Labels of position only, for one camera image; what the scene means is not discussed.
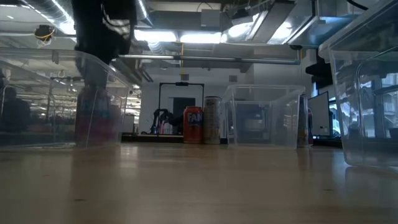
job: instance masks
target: transparent plastic container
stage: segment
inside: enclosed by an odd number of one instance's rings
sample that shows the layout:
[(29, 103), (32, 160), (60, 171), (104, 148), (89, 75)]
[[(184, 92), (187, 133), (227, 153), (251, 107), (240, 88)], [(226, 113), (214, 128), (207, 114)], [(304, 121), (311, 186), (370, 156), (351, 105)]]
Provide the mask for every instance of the transparent plastic container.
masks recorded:
[(303, 86), (231, 85), (223, 97), (232, 146), (296, 149)]
[(320, 47), (351, 165), (398, 166), (397, 12), (398, 1), (381, 1)]
[(0, 49), (0, 69), (0, 149), (121, 141), (130, 84), (98, 58), (72, 50)]

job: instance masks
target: table surface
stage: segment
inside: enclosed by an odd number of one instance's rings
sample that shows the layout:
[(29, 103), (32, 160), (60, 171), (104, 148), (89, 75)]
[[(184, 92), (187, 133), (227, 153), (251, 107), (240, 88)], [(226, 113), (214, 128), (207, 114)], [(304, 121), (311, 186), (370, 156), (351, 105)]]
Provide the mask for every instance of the table surface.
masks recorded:
[(1, 223), (397, 223), (398, 172), (340, 149), (0, 152)]

